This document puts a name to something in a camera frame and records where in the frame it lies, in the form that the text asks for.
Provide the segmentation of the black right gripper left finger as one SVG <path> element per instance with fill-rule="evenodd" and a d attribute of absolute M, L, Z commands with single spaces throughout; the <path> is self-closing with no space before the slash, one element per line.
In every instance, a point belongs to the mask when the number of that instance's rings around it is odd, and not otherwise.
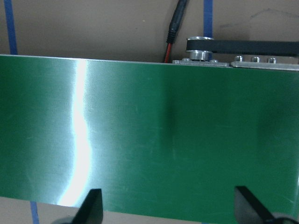
<path fill-rule="evenodd" d="M 75 217 L 72 224 L 101 224 L 103 221 L 103 203 L 101 189 L 91 189 Z"/>

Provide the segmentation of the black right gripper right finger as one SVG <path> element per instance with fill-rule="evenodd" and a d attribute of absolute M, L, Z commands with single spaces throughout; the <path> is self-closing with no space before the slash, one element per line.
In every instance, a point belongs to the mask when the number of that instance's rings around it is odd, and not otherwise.
<path fill-rule="evenodd" d="M 275 219 L 245 186 L 234 189 L 234 215 L 238 224 L 273 224 Z"/>

